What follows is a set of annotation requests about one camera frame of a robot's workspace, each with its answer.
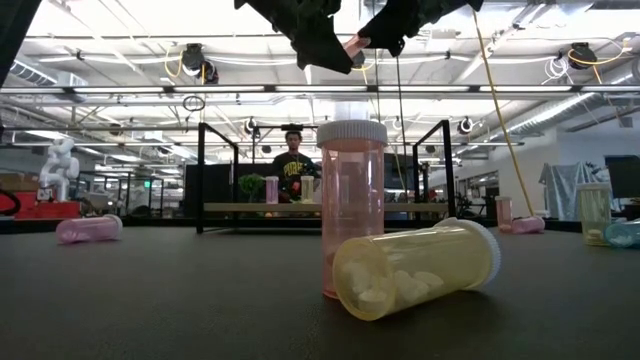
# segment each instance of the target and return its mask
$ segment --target dark t-shirt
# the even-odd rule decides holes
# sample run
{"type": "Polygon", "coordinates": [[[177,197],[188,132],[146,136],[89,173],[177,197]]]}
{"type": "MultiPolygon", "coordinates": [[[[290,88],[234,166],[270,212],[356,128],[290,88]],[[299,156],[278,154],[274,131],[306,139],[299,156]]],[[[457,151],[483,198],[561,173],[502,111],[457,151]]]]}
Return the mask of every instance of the dark t-shirt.
{"type": "Polygon", "coordinates": [[[316,166],[311,162],[311,159],[302,154],[291,155],[286,152],[276,156],[273,159],[273,170],[278,176],[280,189],[287,192],[294,199],[300,193],[293,189],[293,184],[299,183],[301,176],[318,177],[316,166]]]}

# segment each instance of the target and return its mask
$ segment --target person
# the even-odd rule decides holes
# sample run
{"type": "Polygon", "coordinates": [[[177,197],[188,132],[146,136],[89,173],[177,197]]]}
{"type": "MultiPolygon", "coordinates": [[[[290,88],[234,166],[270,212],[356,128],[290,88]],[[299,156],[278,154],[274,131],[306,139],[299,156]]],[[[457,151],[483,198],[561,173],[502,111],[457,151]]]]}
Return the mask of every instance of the person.
{"type": "Polygon", "coordinates": [[[302,176],[308,175],[317,179],[319,175],[311,159],[298,151],[302,134],[299,131],[288,131],[285,139],[289,151],[273,159],[273,169],[280,184],[280,201],[290,202],[300,199],[302,176]]]}

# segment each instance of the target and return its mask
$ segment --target dark gray table surface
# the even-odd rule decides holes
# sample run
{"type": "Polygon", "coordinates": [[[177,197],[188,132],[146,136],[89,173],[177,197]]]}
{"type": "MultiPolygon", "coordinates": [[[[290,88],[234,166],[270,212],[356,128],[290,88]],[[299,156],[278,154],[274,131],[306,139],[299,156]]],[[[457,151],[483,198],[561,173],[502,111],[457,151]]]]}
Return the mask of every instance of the dark gray table surface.
{"type": "Polygon", "coordinates": [[[0,359],[638,359],[640,251],[500,236],[503,268],[367,323],[325,299],[318,235],[0,237],[0,359]]]}

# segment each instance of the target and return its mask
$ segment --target green plant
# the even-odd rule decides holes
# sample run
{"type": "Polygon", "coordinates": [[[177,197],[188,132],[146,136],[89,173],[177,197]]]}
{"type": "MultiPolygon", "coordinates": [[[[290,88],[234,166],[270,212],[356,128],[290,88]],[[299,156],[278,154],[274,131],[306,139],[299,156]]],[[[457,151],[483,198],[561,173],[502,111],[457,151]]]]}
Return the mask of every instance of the green plant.
{"type": "Polygon", "coordinates": [[[239,184],[240,190],[249,195],[249,202],[253,202],[264,186],[264,178],[258,174],[244,175],[240,177],[239,184]]]}

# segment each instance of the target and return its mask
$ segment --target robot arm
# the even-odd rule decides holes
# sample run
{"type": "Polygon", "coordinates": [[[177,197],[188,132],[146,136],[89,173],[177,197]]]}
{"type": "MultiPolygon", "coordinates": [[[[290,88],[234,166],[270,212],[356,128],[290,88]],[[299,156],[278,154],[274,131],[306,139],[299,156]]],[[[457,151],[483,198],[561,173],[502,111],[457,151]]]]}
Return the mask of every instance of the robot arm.
{"type": "Polygon", "coordinates": [[[71,150],[75,146],[72,139],[54,140],[48,149],[49,158],[40,171],[40,187],[56,186],[58,201],[67,201],[69,179],[75,179],[80,173],[78,159],[71,157],[71,150]]]}

